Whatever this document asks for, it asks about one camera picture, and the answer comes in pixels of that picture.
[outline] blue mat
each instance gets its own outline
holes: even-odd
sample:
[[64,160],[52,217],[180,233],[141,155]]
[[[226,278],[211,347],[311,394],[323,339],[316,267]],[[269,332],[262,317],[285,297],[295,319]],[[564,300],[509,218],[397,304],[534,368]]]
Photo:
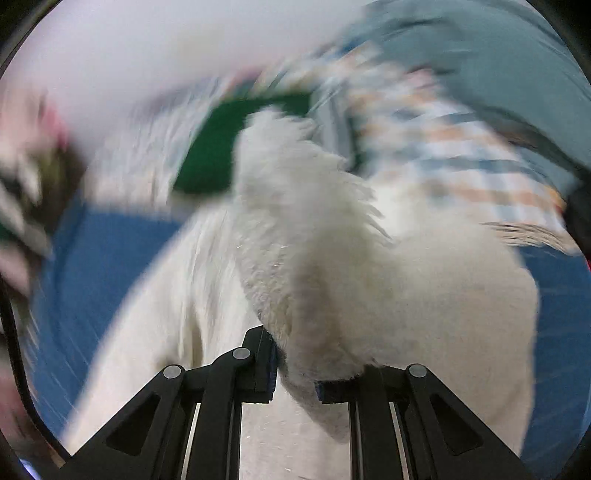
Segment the blue mat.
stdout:
[[[40,326],[33,385],[37,407],[63,430],[100,339],[130,286],[179,224],[100,213],[75,201],[54,238],[33,312]],[[522,460],[552,478],[591,421],[591,274],[582,257],[550,247],[517,251],[540,293],[535,398]]]
[[38,347],[29,350],[37,409],[57,436],[100,339],[130,286],[180,224],[102,213],[75,199],[53,238],[33,298]]

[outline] green mat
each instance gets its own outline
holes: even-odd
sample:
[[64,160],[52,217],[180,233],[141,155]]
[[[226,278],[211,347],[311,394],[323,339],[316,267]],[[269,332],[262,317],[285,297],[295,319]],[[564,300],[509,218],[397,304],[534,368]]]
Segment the green mat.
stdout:
[[244,129],[246,117],[268,105],[277,105],[288,115],[306,116],[310,98],[311,94],[302,92],[221,103],[193,141],[173,191],[212,194],[227,190],[232,182],[234,140]]

